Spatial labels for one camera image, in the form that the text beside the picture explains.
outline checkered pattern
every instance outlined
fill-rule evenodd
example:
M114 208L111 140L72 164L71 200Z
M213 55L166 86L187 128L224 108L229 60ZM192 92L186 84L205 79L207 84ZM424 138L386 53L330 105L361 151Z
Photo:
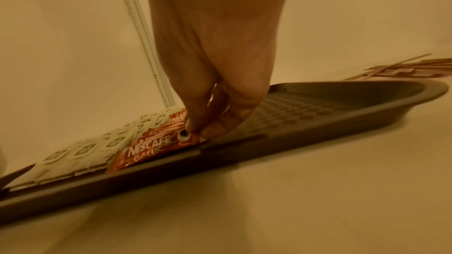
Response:
M350 105L289 92L275 92L237 129L221 138L223 143L268 134L287 126L301 126L358 109Z

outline human hand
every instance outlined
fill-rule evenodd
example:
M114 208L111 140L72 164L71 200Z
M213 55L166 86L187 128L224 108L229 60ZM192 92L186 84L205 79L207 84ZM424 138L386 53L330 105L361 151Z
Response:
M159 59L187 109L189 132L224 135L265 98L283 3L150 0Z

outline stack of packets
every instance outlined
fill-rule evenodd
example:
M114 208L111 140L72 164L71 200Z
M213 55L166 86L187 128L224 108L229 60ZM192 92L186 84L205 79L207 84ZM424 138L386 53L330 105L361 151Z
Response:
M185 109L170 108L76 142L36 163L5 188L17 191L101 170L110 173L203 142L185 130L185 114Z

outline hand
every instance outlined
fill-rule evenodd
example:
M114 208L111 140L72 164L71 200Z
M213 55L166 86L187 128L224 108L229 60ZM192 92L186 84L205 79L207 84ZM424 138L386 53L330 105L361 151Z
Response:
M189 132L224 135L266 97L283 3L150 0L159 59L187 109Z

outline tray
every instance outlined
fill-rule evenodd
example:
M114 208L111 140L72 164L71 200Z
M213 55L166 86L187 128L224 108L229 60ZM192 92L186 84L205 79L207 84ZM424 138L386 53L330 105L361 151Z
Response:
M208 144L112 174L91 173L25 190L3 190L0 223L383 127L447 90L446 84L433 80L273 85L242 125ZM0 188L31 167L0 178Z

